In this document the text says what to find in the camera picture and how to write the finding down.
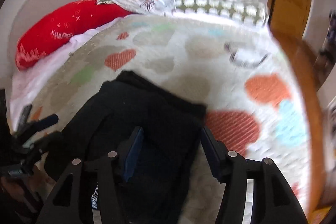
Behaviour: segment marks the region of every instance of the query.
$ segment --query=bed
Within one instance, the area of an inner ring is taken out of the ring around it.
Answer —
[[[32,119],[56,113],[59,123],[30,142],[62,130],[101,84],[121,70],[133,70],[184,99],[206,104],[206,124],[215,138],[246,158],[272,158],[307,213],[309,126],[291,66],[267,27],[204,14],[115,19],[73,36],[31,69],[16,73],[12,122],[32,102]],[[224,187],[212,177],[200,147],[179,222],[214,223]],[[249,181],[243,223],[250,223],[252,200]]]

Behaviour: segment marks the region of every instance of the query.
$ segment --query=bedspread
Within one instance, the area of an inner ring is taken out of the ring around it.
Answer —
[[[59,123],[49,131],[62,130],[122,69],[208,105],[206,124],[215,138],[246,158],[272,158],[307,212],[309,127],[291,66],[269,33],[190,19],[125,18],[95,35],[50,78],[33,102],[33,119],[56,113]],[[214,223],[224,187],[200,147],[179,222]],[[249,181],[243,223],[250,222],[252,200]]]

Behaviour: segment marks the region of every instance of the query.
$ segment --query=white sheet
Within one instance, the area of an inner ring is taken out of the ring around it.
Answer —
[[[83,34],[74,35],[68,43],[39,60],[33,67],[14,73],[10,98],[10,117],[13,130],[17,129],[22,109],[32,103],[49,78],[63,66],[71,53],[74,53],[93,36],[114,25],[121,19],[122,17],[118,17],[96,29],[90,29]]]
[[[238,21],[231,20],[229,18],[220,17],[216,15],[209,15],[209,14],[197,14],[197,13],[182,13],[182,12],[172,12],[169,14],[166,14],[168,17],[176,17],[176,18],[189,18],[194,20],[199,20],[203,22],[208,23],[214,23],[214,24],[222,24],[222,25],[229,25],[229,26],[241,26],[242,24]],[[258,32],[259,34],[265,34],[268,36],[272,36],[271,31],[269,29],[268,24],[265,24],[263,27],[254,27],[254,26],[246,26],[244,25],[244,30],[250,30],[254,32]],[[262,45],[261,48],[264,48],[265,50],[269,52],[277,52],[278,51],[278,44],[274,43],[268,43],[267,48],[265,48],[265,45]]]

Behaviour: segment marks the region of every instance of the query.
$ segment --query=black mount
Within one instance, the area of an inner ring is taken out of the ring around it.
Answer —
[[[27,123],[30,111],[31,106],[24,109],[18,132],[11,136],[5,115],[6,104],[0,100],[0,176],[21,179],[32,175],[34,164],[41,159],[41,154],[48,151],[48,144],[62,137],[60,132],[54,132],[29,148],[23,148],[22,145],[37,131],[58,121],[54,114],[41,121]],[[72,160],[54,186],[36,223],[84,224],[79,203],[81,178],[85,173],[97,173],[102,224],[128,223],[119,206],[115,185],[132,177],[142,140],[143,130],[136,127],[118,151],[111,151],[89,162]],[[251,224],[307,224],[298,200],[273,160],[247,160],[237,152],[229,151],[224,143],[216,141],[207,127],[201,131],[201,144],[213,177],[219,183],[226,183],[215,224],[242,223],[248,179],[254,180]],[[68,200],[59,204],[57,200],[65,188],[68,189]]]

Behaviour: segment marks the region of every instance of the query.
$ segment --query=orange heart pattern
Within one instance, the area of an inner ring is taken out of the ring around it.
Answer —
[[[273,107],[291,98],[286,85],[275,73],[251,77],[245,82],[245,90],[252,99],[262,104],[271,103]]]
[[[128,32],[123,32],[123,33],[121,33],[120,35],[118,35],[117,40],[124,40],[124,39],[126,39],[127,37],[129,37]]]
[[[206,125],[216,140],[246,156],[246,145],[259,138],[259,124],[244,111],[215,110],[207,113]]]
[[[105,59],[105,66],[111,68],[114,71],[120,69],[123,65],[128,63],[131,59],[135,57],[137,51],[135,49],[128,49],[123,52],[118,52],[114,54],[110,54]]]

